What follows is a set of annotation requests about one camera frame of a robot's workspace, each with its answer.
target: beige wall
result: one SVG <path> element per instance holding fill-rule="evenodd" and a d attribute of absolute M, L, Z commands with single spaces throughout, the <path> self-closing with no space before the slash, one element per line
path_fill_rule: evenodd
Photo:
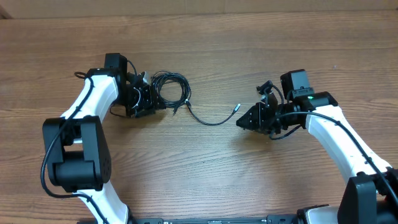
<path fill-rule="evenodd" d="M 398 0 L 0 0 L 7 17 L 394 10 Z"/>

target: white arm segment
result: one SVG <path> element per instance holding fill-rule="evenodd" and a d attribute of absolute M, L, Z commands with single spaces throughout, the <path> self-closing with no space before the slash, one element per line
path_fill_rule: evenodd
<path fill-rule="evenodd" d="M 91 77 L 94 82 L 94 88 L 88 97 L 86 103 L 82 109 L 76 114 L 75 119 L 83 118 L 87 115 L 99 116 L 101 123 L 108 112 L 111 103 L 118 97 L 118 85 L 114 77 L 107 75 L 93 75 Z M 68 119 L 69 116 L 74 112 L 76 107 L 84 99 L 88 90 L 90 89 L 91 82 L 88 78 L 85 79 L 85 86 L 81 91 L 79 97 L 72 104 L 69 110 L 64 112 L 61 117 Z"/>
<path fill-rule="evenodd" d="M 381 172 L 386 172 L 386 167 L 391 167 L 388 162 L 381 159 L 368 145 L 366 145 L 361 137 L 349 125 L 339 106 L 320 106 L 313 112 L 324 114 L 340 121 L 342 125 L 353 134 L 366 154 L 372 158 L 373 163 Z M 329 156 L 337 164 L 346 183 L 350 177 L 355 177 L 358 172 L 364 172 L 365 174 L 376 173 L 341 127 L 321 117 L 307 115 L 306 128 L 310 134 L 319 140 Z"/>
<path fill-rule="evenodd" d="M 78 190 L 77 193 L 86 194 L 93 198 L 95 204 L 101 210 L 110 224 L 126 224 L 128 221 L 129 210 L 127 205 L 120 201 L 117 193 L 114 191 L 111 181 L 103 185 L 101 191 L 96 190 Z M 90 209 L 98 223 L 103 223 L 101 217 L 95 211 L 93 205 L 87 202 L 87 199 L 79 197 Z"/>

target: wooden table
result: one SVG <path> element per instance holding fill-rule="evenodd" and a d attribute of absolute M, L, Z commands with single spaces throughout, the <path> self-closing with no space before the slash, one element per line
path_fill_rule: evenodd
<path fill-rule="evenodd" d="M 329 91 L 359 135 L 398 165 L 398 12 L 314 12 L 0 21 L 0 223 L 75 223 L 91 218 L 78 199 L 40 186 L 42 123 L 82 89 L 73 72 L 120 52 L 139 71 L 166 69 L 191 84 L 186 108 L 103 123 L 111 181 L 136 217 L 260 217 L 339 205 L 340 173 L 305 130 L 271 141 L 235 125 L 255 87 L 304 68 Z M 178 97 L 180 89 L 164 94 Z"/>

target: robotic arm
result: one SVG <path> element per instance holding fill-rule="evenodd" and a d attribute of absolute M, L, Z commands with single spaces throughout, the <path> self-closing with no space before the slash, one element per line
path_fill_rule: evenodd
<path fill-rule="evenodd" d="M 102 129 L 102 121 L 114 104 L 123 105 L 126 116 L 135 118 L 165 109 L 158 100 L 154 87 L 148 82 L 147 74 L 127 72 L 129 61 L 120 54 L 106 54 L 104 68 L 92 68 L 85 74 L 85 86 L 71 108 L 60 118 L 47 119 L 43 124 L 45 150 L 51 154 L 47 160 L 50 181 L 62 186 L 66 192 L 80 197 L 96 218 L 97 223 L 141 224 L 133 218 L 127 205 L 120 201 L 111 182 L 111 157 Z M 379 223 L 379 220 L 398 223 L 394 195 L 383 185 L 388 180 L 395 190 L 398 187 L 398 172 L 377 156 L 348 124 L 336 100 L 327 92 L 315 93 L 310 87 L 304 70 L 297 70 L 281 76 L 284 96 L 268 81 L 257 88 L 262 95 L 236 124 L 264 134 L 280 134 L 281 129 L 300 125 L 315 136 L 337 164 L 345 182 L 346 192 L 339 208 L 315 206 L 298 210 L 296 215 L 269 215 L 265 218 L 225 220 L 217 222 L 234 223 Z M 282 103 L 278 105 L 272 88 L 278 91 Z M 86 99 L 83 106 L 76 108 Z M 319 115 L 337 121 L 332 122 Z M 67 123 L 60 137 L 50 148 L 60 128 Z M 353 135 L 371 162 L 382 173 L 375 171 L 368 159 L 358 150 L 357 145 L 341 126 Z M 64 146 L 82 144 L 83 151 L 66 152 Z M 376 201 L 376 192 L 386 195 L 383 202 Z M 159 220 L 164 224 L 209 223 L 211 220 Z M 145 219 L 145 224 L 153 224 Z"/>

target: wood grain surface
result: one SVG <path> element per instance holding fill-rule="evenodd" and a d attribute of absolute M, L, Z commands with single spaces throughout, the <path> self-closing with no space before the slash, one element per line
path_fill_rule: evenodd
<path fill-rule="evenodd" d="M 184 74 L 186 108 L 122 119 L 107 115 L 111 181 L 136 217 L 260 217 L 339 205 L 340 173 L 305 130 L 270 141 L 235 121 L 259 101 L 256 85 L 304 68 L 329 91 L 367 144 L 398 166 L 398 12 L 314 12 L 0 21 L 0 223 L 75 223 L 78 199 L 40 186 L 42 124 L 67 110 L 83 82 L 120 52 L 139 71 Z M 180 90 L 165 86 L 171 99 Z"/>

